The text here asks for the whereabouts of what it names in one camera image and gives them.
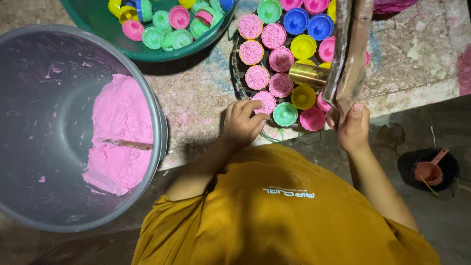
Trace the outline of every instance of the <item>gold metal cup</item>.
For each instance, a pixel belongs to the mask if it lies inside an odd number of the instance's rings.
[[[323,89],[329,77],[330,69],[294,63],[290,69],[291,80],[306,84],[315,90]]]

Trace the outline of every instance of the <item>small black bucket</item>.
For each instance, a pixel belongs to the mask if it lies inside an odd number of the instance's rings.
[[[415,179],[414,170],[419,162],[430,162],[441,151],[441,149],[422,149],[413,152],[407,152],[398,159],[398,170],[402,180],[409,186],[420,190],[430,191],[430,188],[421,181]],[[438,163],[443,172],[443,182],[433,186],[434,191],[446,190],[459,176],[458,161],[450,153],[446,154]]]

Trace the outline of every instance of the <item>gray bucket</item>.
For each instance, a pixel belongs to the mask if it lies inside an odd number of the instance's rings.
[[[32,25],[3,34],[0,59],[0,210],[36,229],[77,232],[131,207],[167,148],[165,116],[139,69],[107,41],[66,25]],[[90,188],[101,190],[81,175],[92,147],[95,97],[113,74],[137,80],[154,133],[146,174],[123,196],[92,193]]]

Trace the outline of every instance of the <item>pink plastic scoop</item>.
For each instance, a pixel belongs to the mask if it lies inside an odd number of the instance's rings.
[[[426,182],[429,186],[436,186],[443,182],[443,173],[437,165],[440,160],[449,152],[443,148],[431,162],[419,162],[415,168],[415,179]]]

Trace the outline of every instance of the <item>green plastic basin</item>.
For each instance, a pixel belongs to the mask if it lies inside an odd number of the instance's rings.
[[[177,50],[163,51],[162,49],[149,49],[142,41],[132,41],[124,36],[118,19],[108,10],[108,0],[60,0],[60,2],[77,27],[106,39],[130,59],[144,62],[172,61],[208,47],[225,31],[234,15],[237,4],[237,0],[235,0],[234,6],[224,16],[224,19],[220,20],[214,28],[203,34],[198,40]],[[168,12],[172,7],[178,5],[177,0],[151,0],[151,3],[152,12],[158,10]],[[190,21],[192,21],[195,14],[191,10],[189,12]],[[152,22],[144,25],[144,27],[148,26],[152,26]]]

